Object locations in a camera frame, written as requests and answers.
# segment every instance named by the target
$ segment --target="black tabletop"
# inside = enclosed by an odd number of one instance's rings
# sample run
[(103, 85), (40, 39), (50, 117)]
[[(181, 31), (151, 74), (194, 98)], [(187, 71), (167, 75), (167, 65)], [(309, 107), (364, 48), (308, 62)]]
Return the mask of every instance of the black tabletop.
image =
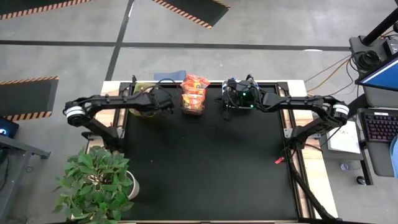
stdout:
[(221, 86), (208, 88), (201, 116), (129, 114), (124, 152), (140, 192), (123, 220), (297, 219), (287, 164), (274, 163), (284, 147), (280, 113), (224, 121), (220, 95)]

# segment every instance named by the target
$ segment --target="orange and black striped tape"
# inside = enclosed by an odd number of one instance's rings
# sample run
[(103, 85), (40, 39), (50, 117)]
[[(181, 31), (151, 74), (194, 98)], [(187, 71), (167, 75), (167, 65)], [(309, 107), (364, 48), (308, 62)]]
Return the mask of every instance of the orange and black striped tape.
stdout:
[[(196, 18), (195, 16), (193, 16), (193, 15), (190, 15), (189, 13), (187, 13), (187, 12), (185, 12), (185, 11), (183, 11), (183, 10), (181, 10), (181, 9), (179, 9), (179, 8), (177, 8), (177, 7), (175, 7), (175, 6), (173, 6), (173, 5), (171, 5), (170, 3), (167, 3), (167, 2), (165, 2), (165, 1), (163, 1), (163, 0), (153, 0), (154, 2), (156, 2), (157, 4), (160, 4), (161, 6), (164, 6), (164, 7), (166, 7), (167, 9), (170, 9), (171, 11), (173, 11), (173, 12), (175, 12), (175, 13), (177, 13), (177, 14), (180, 14), (181, 16), (183, 16), (183, 17), (185, 17), (185, 18), (187, 18), (187, 19), (190, 19), (191, 21), (193, 21), (193, 22), (196, 22), (197, 24), (199, 24), (199, 25), (201, 25), (201, 26), (203, 26), (203, 27), (206, 27), (207, 29), (211, 29), (211, 28), (213, 28), (211, 25), (209, 25), (207, 22), (205, 22), (205, 21), (203, 21), (203, 20), (201, 20), (201, 19), (198, 19), (198, 18)], [(225, 4), (222, 4), (223, 6), (225, 6), (225, 7), (227, 7), (228, 9), (230, 9), (230, 7), (229, 6), (227, 6), (227, 5), (225, 5)]]
[(42, 6), (42, 7), (36, 7), (33, 9), (26, 9), (26, 10), (19, 11), (19, 12), (13, 12), (13, 13), (9, 13), (9, 14), (0, 15), (0, 20), (11, 19), (11, 18), (18, 17), (18, 16), (25, 16), (25, 15), (29, 15), (29, 14), (33, 14), (33, 13), (37, 13), (37, 12), (45, 12), (45, 11), (49, 11), (52, 9), (59, 9), (62, 7), (72, 6), (72, 5), (89, 2), (89, 1), (92, 1), (92, 0), (70, 0), (70, 1), (65, 1), (65, 2), (58, 3), (58, 4), (51, 4), (49, 6)]
[(41, 77), (41, 78), (28, 78), (25, 80), (11, 80), (11, 81), (4, 81), (0, 82), (0, 85), (8, 85), (8, 84), (17, 84), (17, 83), (25, 83), (25, 82), (37, 82), (37, 81), (45, 81), (45, 80), (58, 80), (60, 77)]
[(220, 2), (220, 1), (216, 1), (216, 0), (213, 0), (213, 1), (217, 2), (218, 4), (220, 4), (222, 6), (225, 6), (228, 9), (231, 9), (231, 6), (228, 6), (228, 5), (226, 5), (226, 4), (224, 4), (224, 3)]
[(52, 111), (42, 111), (42, 112), (35, 112), (35, 113), (28, 113), (28, 114), (15, 114), (4, 116), (7, 120), (10, 121), (20, 121), (26, 119), (36, 119), (36, 118), (48, 118), (51, 116)]

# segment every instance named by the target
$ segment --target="keyboard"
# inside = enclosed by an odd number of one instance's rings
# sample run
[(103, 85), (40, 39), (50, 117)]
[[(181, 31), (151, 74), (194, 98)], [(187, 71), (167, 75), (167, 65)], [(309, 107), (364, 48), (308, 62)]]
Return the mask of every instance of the keyboard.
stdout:
[(367, 141), (389, 143), (398, 135), (398, 111), (360, 109), (358, 113)]

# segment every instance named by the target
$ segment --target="black pole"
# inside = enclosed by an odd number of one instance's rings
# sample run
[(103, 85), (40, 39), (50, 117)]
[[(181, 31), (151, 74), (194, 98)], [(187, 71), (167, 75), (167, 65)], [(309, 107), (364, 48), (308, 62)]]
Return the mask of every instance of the black pole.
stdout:
[(398, 21), (398, 8), (389, 14), (376, 28), (372, 30), (363, 40), (362, 44), (369, 46), (380, 37), (388, 28)]

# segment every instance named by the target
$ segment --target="floor line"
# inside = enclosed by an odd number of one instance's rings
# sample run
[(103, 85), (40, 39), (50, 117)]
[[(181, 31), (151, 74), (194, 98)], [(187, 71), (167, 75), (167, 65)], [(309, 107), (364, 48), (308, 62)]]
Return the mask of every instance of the floor line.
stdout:
[(184, 44), (184, 43), (139, 43), (125, 42), (121, 47), (155, 49), (238, 49), (238, 50), (306, 50), (349, 52), (344, 46), (304, 46), (304, 45), (253, 45), (253, 44)]
[(111, 61), (109, 63), (108, 71), (106, 72), (105, 81), (111, 81), (113, 77), (114, 68), (116, 66), (116, 62), (118, 61), (121, 44), (124, 38), (124, 34), (126, 33), (127, 24), (129, 23), (129, 18), (132, 11), (132, 6), (134, 5), (134, 0), (129, 0), (126, 12), (124, 13), (123, 22), (120, 27), (118, 39), (116, 41), (116, 45), (114, 46)]
[(85, 42), (85, 41), (0, 40), (0, 45), (114, 47), (116, 45), (116, 43), (115, 42)]

